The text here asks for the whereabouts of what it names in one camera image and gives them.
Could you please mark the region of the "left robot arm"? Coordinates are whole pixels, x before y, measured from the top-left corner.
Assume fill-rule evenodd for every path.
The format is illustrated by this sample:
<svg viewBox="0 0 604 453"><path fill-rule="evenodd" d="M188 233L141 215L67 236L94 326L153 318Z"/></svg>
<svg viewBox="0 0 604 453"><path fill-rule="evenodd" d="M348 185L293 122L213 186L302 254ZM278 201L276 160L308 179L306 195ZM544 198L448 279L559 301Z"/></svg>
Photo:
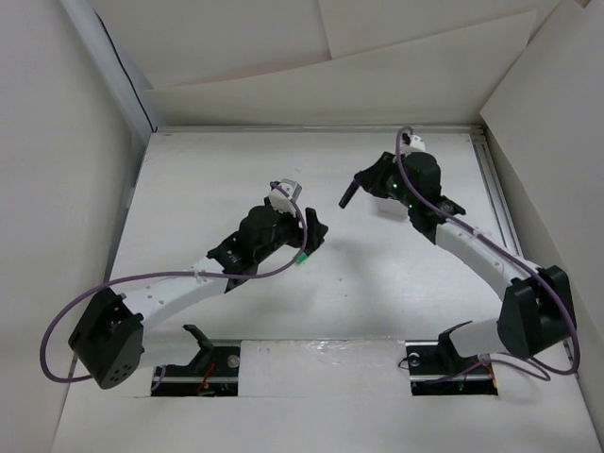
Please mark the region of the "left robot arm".
<svg viewBox="0 0 604 453"><path fill-rule="evenodd" d="M149 285L126 294L116 293L112 283L93 291L68 345L103 390L146 366L180 365L190 374L200 374L210 365L210 351L198 327L184 326L195 342L185 343L178 353L158 353L150 333L187 308L260 278L260 264L283 246L295 248L299 258L309 256L323 244L327 232L312 208L298 212L256 206L192 269L150 274Z"/></svg>

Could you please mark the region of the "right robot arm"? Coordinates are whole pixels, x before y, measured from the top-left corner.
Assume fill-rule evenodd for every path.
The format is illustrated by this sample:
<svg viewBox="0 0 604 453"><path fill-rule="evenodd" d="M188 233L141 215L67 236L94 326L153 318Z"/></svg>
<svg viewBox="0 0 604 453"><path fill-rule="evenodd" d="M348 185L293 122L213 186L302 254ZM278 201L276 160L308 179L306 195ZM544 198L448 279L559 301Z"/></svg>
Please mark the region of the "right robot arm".
<svg viewBox="0 0 604 453"><path fill-rule="evenodd" d="M466 321L439 335L433 357L440 381L491 364L494 354L530 363L542 380L550 374L577 372L578 351L566 369L553 368L536 357L554 344L577 339L568 275L556 265L545 268L512 254L464 222L465 209L442 193L441 168L433 156L385 152L372 166L357 172L351 186L405 206L414 229L461 260L501 302L496 318Z"/></svg>

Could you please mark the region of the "purple highlighter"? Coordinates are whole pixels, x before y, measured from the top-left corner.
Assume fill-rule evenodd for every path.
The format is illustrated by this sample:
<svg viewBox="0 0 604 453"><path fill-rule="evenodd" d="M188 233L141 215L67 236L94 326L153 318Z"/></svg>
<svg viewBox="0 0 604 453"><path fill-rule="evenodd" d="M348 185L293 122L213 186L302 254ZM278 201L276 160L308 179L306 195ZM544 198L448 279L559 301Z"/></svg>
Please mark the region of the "purple highlighter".
<svg viewBox="0 0 604 453"><path fill-rule="evenodd" d="M358 191L359 187L360 187L359 182L357 180L353 179L351 181L351 183L349 184L349 186L344 191L344 194L342 195L342 197L338 203L338 206L341 209L345 209L347 207L347 205L350 203L351 199L354 197L354 195Z"/></svg>

